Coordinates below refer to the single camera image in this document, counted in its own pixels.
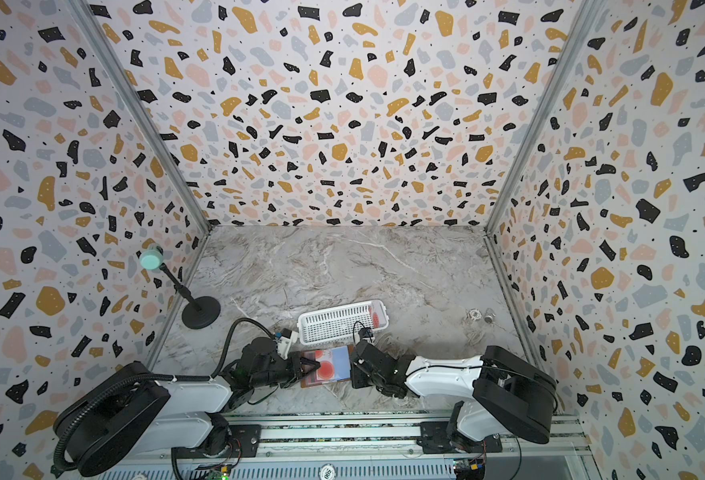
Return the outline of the brown leather card holder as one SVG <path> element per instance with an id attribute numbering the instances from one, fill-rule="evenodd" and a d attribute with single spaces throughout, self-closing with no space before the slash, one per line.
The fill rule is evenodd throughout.
<path id="1" fill-rule="evenodd" d="M 352 366 L 350 366 L 352 349 L 353 347 L 348 345 L 302 352 L 303 358 L 318 362 L 320 368 L 302 379 L 300 386 L 310 388 L 352 379 Z"/>

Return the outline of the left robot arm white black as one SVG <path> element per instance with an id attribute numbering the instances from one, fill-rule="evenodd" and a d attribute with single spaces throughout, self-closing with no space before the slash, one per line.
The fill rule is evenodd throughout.
<path id="1" fill-rule="evenodd" d="M 254 339 L 208 376 L 158 374 L 132 362 L 56 418 L 54 467 L 92 477 L 156 450 L 240 456 L 246 440 L 224 414 L 250 402 L 258 388 L 294 386 L 320 367 L 280 337 Z"/>

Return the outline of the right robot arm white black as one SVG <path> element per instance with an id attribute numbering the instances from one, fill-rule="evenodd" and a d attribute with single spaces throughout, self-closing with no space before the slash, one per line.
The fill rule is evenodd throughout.
<path id="1" fill-rule="evenodd" d="M 394 358 L 361 340 L 350 353 L 355 389 L 375 388 L 385 397 L 455 397 L 452 432 L 470 442 L 508 433 L 549 442 L 558 410 L 555 380 L 499 346 L 456 360 L 404 355 Z"/>

